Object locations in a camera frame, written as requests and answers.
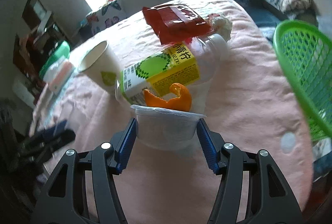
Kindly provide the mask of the red snack bag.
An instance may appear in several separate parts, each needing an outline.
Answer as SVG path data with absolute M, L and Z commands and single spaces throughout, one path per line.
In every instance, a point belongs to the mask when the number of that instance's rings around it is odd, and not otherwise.
M 209 22 L 185 4 L 143 7 L 142 13 L 162 45 L 208 35 L 213 31 Z

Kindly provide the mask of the lime juice plastic bottle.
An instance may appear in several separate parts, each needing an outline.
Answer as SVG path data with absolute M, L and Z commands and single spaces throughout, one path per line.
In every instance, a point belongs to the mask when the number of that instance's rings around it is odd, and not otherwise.
M 122 104 L 144 106 L 144 90 L 171 97 L 173 83 L 188 89 L 206 85 L 220 63 L 228 57 L 228 44 L 219 34 L 176 43 L 125 68 L 116 82 L 115 97 Z

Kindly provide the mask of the clear plastic cup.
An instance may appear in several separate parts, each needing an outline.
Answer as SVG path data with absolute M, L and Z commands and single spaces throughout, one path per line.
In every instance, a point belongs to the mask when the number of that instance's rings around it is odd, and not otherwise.
M 198 121 L 206 116 L 172 109 L 132 105 L 137 137 L 146 146 L 164 151 L 181 150 L 194 138 Z

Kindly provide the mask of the left butterfly cushion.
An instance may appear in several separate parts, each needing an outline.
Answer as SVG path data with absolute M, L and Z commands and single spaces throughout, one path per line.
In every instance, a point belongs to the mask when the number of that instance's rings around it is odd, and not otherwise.
M 127 18 L 122 0 L 112 0 L 97 11 L 87 14 L 86 19 L 92 34 L 98 34 Z

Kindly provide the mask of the green plastic basket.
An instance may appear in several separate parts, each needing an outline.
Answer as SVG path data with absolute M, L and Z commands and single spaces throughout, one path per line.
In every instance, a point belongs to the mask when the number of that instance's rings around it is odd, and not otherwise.
M 312 141 L 331 137 L 331 40 L 300 20 L 279 23 L 273 47 L 303 109 Z

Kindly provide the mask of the dark wooden shelf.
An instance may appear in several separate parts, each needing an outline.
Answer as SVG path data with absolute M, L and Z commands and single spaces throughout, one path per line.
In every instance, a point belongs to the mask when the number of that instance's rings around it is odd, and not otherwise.
M 13 64 L 33 84 L 43 86 L 39 72 L 58 44 L 71 44 L 65 32 L 55 21 L 54 13 L 45 9 L 40 0 L 28 0 L 22 19 L 30 28 L 23 38 L 15 36 Z

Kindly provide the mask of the green plastic tub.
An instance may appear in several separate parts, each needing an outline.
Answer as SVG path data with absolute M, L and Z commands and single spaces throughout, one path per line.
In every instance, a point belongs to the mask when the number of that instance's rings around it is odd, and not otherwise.
M 39 72 L 39 77 L 43 79 L 44 75 L 46 74 L 47 70 L 50 68 L 52 64 L 54 64 L 62 56 L 69 59 L 69 55 L 70 55 L 70 45 L 67 41 L 64 40 L 61 44 L 58 44 L 56 50 L 50 55 L 46 63 L 43 65 L 43 67 Z

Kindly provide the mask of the crumpled patterned cloth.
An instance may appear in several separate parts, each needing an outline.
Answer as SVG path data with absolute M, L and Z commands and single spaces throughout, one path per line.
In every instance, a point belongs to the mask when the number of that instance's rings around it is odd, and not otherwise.
M 294 10 L 306 10 L 312 5 L 312 0 L 281 0 L 280 10 L 282 13 Z

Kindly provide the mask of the white paper cup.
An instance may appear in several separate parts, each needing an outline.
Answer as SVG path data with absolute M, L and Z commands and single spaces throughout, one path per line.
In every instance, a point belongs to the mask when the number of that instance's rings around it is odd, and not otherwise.
M 115 86 L 122 65 L 107 41 L 93 47 L 82 59 L 78 72 L 86 75 L 110 95 L 115 95 Z

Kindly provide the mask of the white tissue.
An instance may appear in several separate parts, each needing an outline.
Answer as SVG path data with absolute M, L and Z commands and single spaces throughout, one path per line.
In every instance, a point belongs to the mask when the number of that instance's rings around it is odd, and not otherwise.
M 232 22 L 224 15 L 212 13 L 209 15 L 209 23 L 215 34 L 219 34 L 225 41 L 231 39 Z

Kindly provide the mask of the pink tissue pack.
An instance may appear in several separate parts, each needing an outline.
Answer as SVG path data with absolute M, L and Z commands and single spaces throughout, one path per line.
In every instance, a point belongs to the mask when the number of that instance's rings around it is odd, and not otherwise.
M 74 65 L 63 55 L 44 74 L 43 81 L 49 90 L 57 95 L 74 72 Z

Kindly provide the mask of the orange peel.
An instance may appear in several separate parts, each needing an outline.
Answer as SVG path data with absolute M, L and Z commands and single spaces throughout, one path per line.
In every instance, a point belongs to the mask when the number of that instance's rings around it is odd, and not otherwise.
M 172 98 L 166 100 L 154 95 L 150 90 L 144 90 L 144 99 L 148 107 L 171 109 L 175 111 L 189 112 L 192 106 L 192 96 L 186 86 L 173 83 L 169 87 Z

